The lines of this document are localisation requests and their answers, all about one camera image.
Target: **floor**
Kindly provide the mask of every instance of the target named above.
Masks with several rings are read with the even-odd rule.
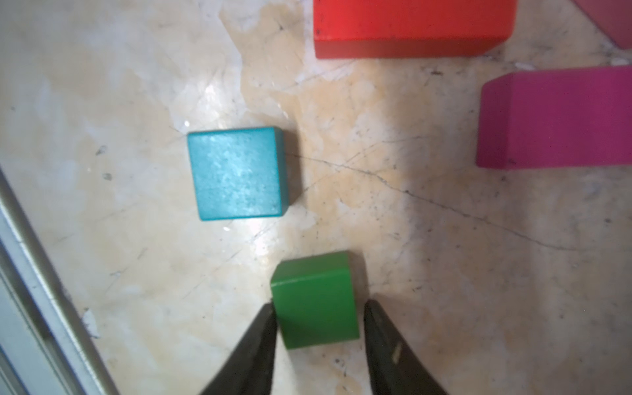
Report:
[[[317,61],[310,1],[0,0],[0,164],[121,394],[196,394],[286,258],[337,250],[452,394],[632,392],[632,168],[474,166],[481,86],[626,64],[569,0],[487,56]],[[288,131],[282,218],[200,222],[189,131]],[[274,394],[370,394],[361,341]]]

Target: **pink block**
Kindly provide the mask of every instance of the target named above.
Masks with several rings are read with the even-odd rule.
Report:
[[[632,0],[575,2],[619,47],[632,48]]]
[[[632,66],[526,71],[483,86],[478,166],[620,164],[632,164]]]

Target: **red block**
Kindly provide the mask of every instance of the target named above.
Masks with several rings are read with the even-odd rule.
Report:
[[[632,0],[575,2],[619,47],[632,48]]]
[[[508,74],[483,86],[477,165],[632,164],[632,66]]]
[[[314,0],[316,57],[476,56],[509,38],[516,0]]]

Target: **green block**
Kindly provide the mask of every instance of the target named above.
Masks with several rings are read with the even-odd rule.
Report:
[[[270,286],[287,349],[360,337],[346,252],[281,262]]]

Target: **block face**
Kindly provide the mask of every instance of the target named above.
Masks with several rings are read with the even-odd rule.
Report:
[[[316,57],[475,56],[511,36],[516,0],[314,0]]]
[[[632,66],[514,73],[483,87],[477,165],[632,164]]]
[[[283,215],[288,191],[280,129],[202,131],[187,139],[201,220]]]
[[[270,286],[287,349],[360,337],[346,253],[281,262]]]
[[[574,0],[622,49],[632,49],[632,1]]]

